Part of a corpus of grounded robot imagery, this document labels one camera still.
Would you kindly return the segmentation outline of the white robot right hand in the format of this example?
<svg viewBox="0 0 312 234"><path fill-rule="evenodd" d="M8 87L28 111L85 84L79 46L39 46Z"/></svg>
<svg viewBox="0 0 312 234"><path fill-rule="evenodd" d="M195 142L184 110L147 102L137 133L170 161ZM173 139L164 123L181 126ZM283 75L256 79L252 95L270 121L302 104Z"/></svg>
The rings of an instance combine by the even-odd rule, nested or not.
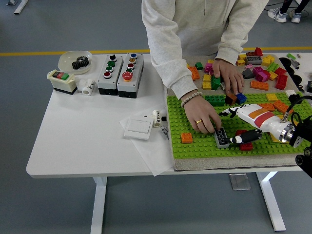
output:
<svg viewBox="0 0 312 234"><path fill-rule="evenodd" d="M261 138L263 132L271 133L281 142L286 142L287 132L291 129L288 121L281 123L281 119L272 112L262 108L258 104L246 104L228 108L219 113L220 116L238 116L241 120L255 127L255 130L247 131L238 136L225 139L226 142L245 144Z"/></svg>

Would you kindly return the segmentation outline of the person's right hand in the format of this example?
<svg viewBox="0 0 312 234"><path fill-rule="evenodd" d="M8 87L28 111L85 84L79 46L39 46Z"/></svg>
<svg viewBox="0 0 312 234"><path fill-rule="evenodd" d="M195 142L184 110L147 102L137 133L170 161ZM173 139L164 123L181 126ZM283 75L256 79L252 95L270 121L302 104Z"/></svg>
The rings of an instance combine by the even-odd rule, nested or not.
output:
<svg viewBox="0 0 312 234"><path fill-rule="evenodd" d="M189 96L190 94L183 96L181 100L186 102L184 104L185 114L193 129L204 134L219 130L222 123L214 107L202 96L195 96L186 101Z"/></svg>

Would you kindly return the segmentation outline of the person's left hand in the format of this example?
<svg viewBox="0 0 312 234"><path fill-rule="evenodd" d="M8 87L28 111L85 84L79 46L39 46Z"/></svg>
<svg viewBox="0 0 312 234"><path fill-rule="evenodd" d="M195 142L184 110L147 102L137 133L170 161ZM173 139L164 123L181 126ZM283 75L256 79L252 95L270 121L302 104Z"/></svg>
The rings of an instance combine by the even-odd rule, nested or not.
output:
<svg viewBox="0 0 312 234"><path fill-rule="evenodd" d="M236 69L233 64L225 60L216 58L213 63L213 71L216 78L223 78L226 94L238 94L243 92L243 75Z"/></svg>

